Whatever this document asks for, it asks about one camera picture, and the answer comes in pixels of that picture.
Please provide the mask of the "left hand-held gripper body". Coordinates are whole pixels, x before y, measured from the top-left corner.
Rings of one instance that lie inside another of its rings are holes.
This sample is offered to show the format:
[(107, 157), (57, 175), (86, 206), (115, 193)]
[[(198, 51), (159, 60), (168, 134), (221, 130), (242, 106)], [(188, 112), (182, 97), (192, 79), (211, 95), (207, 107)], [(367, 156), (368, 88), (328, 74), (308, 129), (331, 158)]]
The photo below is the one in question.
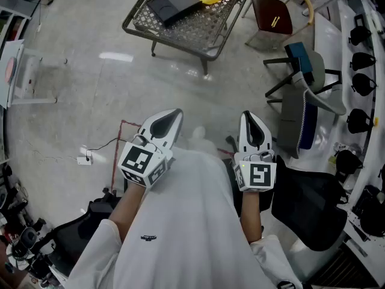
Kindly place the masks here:
[(173, 152), (159, 148), (141, 134), (126, 142), (118, 161), (123, 177), (130, 182), (152, 188), (169, 169)]

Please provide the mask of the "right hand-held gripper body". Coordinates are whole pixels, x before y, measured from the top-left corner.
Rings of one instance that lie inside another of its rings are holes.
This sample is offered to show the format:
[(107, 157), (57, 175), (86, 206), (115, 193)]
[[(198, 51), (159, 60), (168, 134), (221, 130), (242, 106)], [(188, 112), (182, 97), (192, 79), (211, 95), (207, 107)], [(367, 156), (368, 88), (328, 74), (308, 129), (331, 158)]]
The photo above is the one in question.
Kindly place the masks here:
[(237, 152), (233, 171), (240, 191), (268, 191), (276, 181), (274, 151), (259, 153)]

